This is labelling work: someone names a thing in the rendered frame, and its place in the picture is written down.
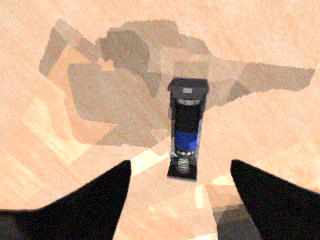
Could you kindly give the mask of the grey battery holder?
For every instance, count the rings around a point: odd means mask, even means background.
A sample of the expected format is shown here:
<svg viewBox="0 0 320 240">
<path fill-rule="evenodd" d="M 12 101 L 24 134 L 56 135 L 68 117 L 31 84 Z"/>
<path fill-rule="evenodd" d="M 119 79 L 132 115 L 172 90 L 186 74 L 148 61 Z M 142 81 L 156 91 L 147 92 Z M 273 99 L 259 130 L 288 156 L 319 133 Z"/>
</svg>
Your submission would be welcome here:
<svg viewBox="0 0 320 240">
<path fill-rule="evenodd" d="M 203 116 L 206 108 L 207 93 L 209 93 L 207 79 L 198 78 L 173 78 L 167 86 L 170 91 L 171 117 L 171 158 L 167 173 L 167 179 L 185 182 L 197 182 L 198 180 L 198 158 L 203 125 Z M 175 154 L 175 113 L 176 99 L 201 100 L 197 146 L 195 155 L 189 159 L 183 159 Z"/>
</svg>

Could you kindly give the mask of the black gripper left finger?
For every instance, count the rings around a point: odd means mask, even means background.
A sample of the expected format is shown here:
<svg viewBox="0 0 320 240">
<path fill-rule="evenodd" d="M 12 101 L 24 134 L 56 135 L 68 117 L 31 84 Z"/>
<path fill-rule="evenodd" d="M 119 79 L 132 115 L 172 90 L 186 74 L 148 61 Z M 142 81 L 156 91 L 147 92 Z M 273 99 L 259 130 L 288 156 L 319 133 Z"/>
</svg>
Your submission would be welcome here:
<svg viewBox="0 0 320 240">
<path fill-rule="evenodd" d="M 0 240 L 113 240 L 131 174 L 124 160 L 39 209 L 0 209 Z"/>
</svg>

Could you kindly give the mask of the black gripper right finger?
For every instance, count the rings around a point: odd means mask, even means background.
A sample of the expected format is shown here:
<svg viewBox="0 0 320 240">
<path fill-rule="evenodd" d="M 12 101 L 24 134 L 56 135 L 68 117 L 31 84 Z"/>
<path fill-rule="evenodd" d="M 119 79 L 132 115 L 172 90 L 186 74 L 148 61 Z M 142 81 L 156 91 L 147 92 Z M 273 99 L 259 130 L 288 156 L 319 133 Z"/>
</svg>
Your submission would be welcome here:
<svg viewBox="0 0 320 240">
<path fill-rule="evenodd" d="M 262 240 L 320 240 L 320 194 L 232 159 L 230 174 Z"/>
</svg>

